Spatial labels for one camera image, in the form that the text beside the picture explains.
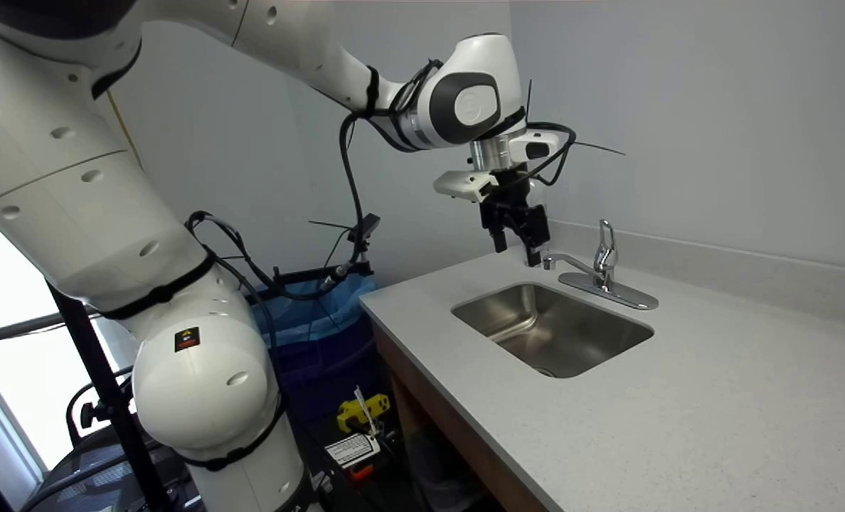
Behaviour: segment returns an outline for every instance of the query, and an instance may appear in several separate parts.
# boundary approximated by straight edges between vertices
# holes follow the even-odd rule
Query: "blue bin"
[[[305,281],[288,289],[314,292],[315,288],[315,281]],[[339,403],[349,402],[355,387],[363,396],[388,390],[372,323],[359,304],[359,295],[372,288],[368,275],[349,275],[319,302],[271,299],[255,304],[277,321],[274,365],[288,419],[309,440],[326,440]]]

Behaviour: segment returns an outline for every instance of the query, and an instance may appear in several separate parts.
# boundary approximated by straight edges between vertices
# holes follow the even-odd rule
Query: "black cable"
[[[584,146],[584,149],[595,149],[595,151],[607,151],[607,153],[618,153],[618,157],[625,157],[622,151],[618,151],[618,149],[609,149],[609,146],[595,146],[595,141],[575,141],[575,146]]]
[[[342,168],[343,168],[343,180],[348,180],[348,190],[352,193],[352,208],[355,208],[355,251],[352,251],[352,261],[359,255],[359,245],[363,241],[363,234],[361,234],[361,221],[363,221],[363,205],[361,205],[361,193],[359,193],[359,186],[355,186],[355,174],[352,174],[352,163],[349,163],[349,140],[348,140],[348,130],[361,120],[361,113],[348,113],[339,124],[339,157],[342,157]]]
[[[557,123],[530,123],[530,127],[538,127],[538,130],[560,130],[565,134],[564,146],[557,153],[551,153],[548,160],[544,160],[538,168],[497,186],[489,195],[500,195],[503,190],[511,190],[514,186],[527,183],[527,180],[538,180],[544,186],[555,186],[564,174],[564,164],[565,164],[565,157],[568,157],[568,149],[575,146],[575,130],[565,127],[565,124],[557,124]],[[557,163],[557,171],[551,180],[544,180],[540,171],[548,168],[551,163]]]
[[[342,240],[343,240],[348,234],[349,234],[349,230],[342,230],[342,234],[335,237],[335,241],[332,241],[332,248],[331,248],[331,252],[326,252],[326,258],[324,258],[322,267],[331,267],[331,261],[332,261],[332,255],[335,255],[335,251],[339,251],[339,245],[342,245]]]
[[[127,376],[127,372],[133,372],[133,366],[122,366],[122,369],[116,369],[114,378],[122,378],[122,376]],[[69,424],[69,434],[72,434],[72,443],[73,443],[73,446],[80,443],[80,430],[77,430],[77,424],[73,424],[73,407],[77,407],[80,396],[89,393],[92,387],[95,387],[95,383],[80,387],[80,390],[72,396],[69,407],[66,407],[66,424]]]
[[[241,274],[241,271],[235,271],[230,261],[224,261],[224,258],[217,258],[217,264],[220,267],[224,267],[245,289],[247,289],[247,295],[252,299],[252,304],[255,304],[255,315],[262,318],[262,328],[267,329],[267,335],[271,335],[271,360],[277,365],[277,346],[279,346],[279,332],[277,332],[277,318],[274,318],[274,311],[271,311],[271,304],[267,302],[262,302],[260,299],[260,292],[255,292],[255,288],[250,285],[250,278]]]
[[[217,228],[235,245],[235,251],[240,251],[240,255],[245,258],[245,264],[250,267],[250,274],[252,274],[271,292],[288,295],[288,299],[294,299],[294,302],[315,302],[315,299],[326,295],[326,292],[342,281],[342,275],[339,275],[339,278],[332,278],[331,288],[324,288],[324,289],[319,289],[319,292],[309,292],[309,295],[288,292],[282,285],[277,285],[277,281],[274,281],[274,278],[252,261],[245,237],[241,237],[234,225],[217,220],[217,215],[208,213],[208,211],[193,211],[193,213],[188,215],[186,228],[196,237],[196,228],[198,228],[203,221],[213,221],[213,225],[217,225]],[[223,261],[223,267],[230,271],[240,281],[245,278],[245,275],[241,275],[235,267],[230,267],[228,261]]]

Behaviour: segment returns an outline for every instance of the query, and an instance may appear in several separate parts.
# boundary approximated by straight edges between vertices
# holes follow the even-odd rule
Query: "wall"
[[[506,31],[506,0],[359,3],[342,0],[342,42],[393,80],[446,56],[474,31]],[[116,106],[168,205],[230,220],[260,264],[282,271],[324,261],[335,230],[306,220],[352,221],[335,136],[343,110],[305,86],[180,25],[151,25],[140,65],[116,86]],[[489,251],[477,211],[433,193],[433,180],[466,151],[396,153],[359,127],[352,168],[363,211],[383,221],[372,264],[383,281]]]
[[[575,151],[560,221],[845,267],[845,0],[514,0],[511,33],[535,117],[628,153]]]

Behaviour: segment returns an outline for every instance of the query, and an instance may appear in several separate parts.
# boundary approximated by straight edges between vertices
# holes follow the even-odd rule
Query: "white countertop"
[[[376,289],[363,308],[555,508],[845,512],[845,323],[625,267],[618,278],[661,308],[591,299],[518,252]],[[521,281],[655,335],[584,376],[540,376],[449,312]]]

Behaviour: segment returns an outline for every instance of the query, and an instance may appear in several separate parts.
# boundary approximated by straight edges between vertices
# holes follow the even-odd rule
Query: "stainless steel sink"
[[[460,321],[551,378],[572,378],[645,342],[655,329],[540,285],[457,304]]]

